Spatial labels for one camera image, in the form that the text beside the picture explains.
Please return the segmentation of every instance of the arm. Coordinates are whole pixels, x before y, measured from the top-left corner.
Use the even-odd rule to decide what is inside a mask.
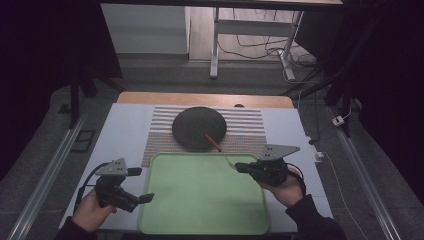
[[[280,186],[272,187],[263,183],[259,185],[269,190],[274,197],[287,207],[286,213],[297,224],[299,235],[302,239],[313,240],[345,240],[341,226],[332,218],[321,216],[311,195],[302,194],[299,182],[292,176]]]
[[[103,224],[109,214],[115,212],[116,208],[113,206],[109,205],[104,208],[99,206],[96,191],[93,189],[82,199],[74,216],[66,219],[55,240],[94,240],[97,237],[95,231]]]

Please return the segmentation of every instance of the white cable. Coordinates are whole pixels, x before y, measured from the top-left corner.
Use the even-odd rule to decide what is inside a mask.
[[[343,119],[349,117],[349,115],[350,115],[351,112],[352,112],[352,106],[349,106],[349,113],[345,117],[343,117]]]
[[[334,169],[333,162],[331,161],[330,156],[329,156],[329,155],[328,155],[328,153],[326,153],[326,152],[322,152],[322,153],[323,153],[323,154],[325,154],[325,155],[327,155],[327,158],[328,158],[328,160],[330,161],[331,168],[333,169],[334,176],[336,177],[337,186],[339,187],[340,195],[342,196],[342,200],[343,200],[343,203],[344,203],[344,205],[345,205],[345,207],[346,207],[347,212],[349,213],[350,217],[351,217],[351,218],[353,219],[353,221],[355,222],[355,224],[356,224],[356,226],[358,227],[359,231],[362,233],[362,236],[364,236],[364,238],[365,238],[366,240],[368,240],[368,238],[365,236],[364,232],[362,231],[361,227],[359,226],[358,222],[356,222],[355,218],[353,217],[352,213],[350,212],[349,208],[347,207],[346,201],[345,201],[344,196],[343,196],[342,188],[340,187],[339,178],[337,177],[337,173],[336,173],[336,170]]]

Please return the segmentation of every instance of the white cabinet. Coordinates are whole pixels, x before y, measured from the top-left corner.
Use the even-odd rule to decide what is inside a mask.
[[[188,53],[190,7],[101,6],[117,53]]]

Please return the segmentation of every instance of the white desk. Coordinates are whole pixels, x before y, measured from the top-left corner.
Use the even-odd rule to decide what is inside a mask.
[[[141,166],[154,109],[155,105],[143,104],[116,103],[112,106],[79,186],[82,185],[88,174],[103,162],[124,157],[128,167]],[[318,211],[323,216],[332,217],[321,180],[315,167],[313,153],[307,143],[297,110],[261,108],[260,111],[262,112],[267,143],[294,145],[301,148],[299,152],[285,157],[285,160],[297,165],[303,171],[307,193],[313,196]],[[133,195],[144,194],[147,173],[148,168],[143,168],[140,176],[128,177],[121,186]],[[96,180],[97,178],[93,177],[89,184],[95,184]],[[265,198],[271,220],[270,232],[296,232],[295,223],[284,213],[285,207],[278,203],[269,192],[266,192]],[[66,216],[72,215],[75,199],[76,192],[68,206],[62,224]],[[116,214],[112,214],[106,220],[100,229],[140,232],[138,228],[140,210],[142,210],[142,205],[137,207],[133,213],[118,210]]]

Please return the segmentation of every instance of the wooden board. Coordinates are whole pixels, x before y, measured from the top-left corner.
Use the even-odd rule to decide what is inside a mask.
[[[234,107],[242,104],[253,108],[293,108],[290,98],[284,96],[254,96],[194,93],[123,92],[117,103],[201,105]]]

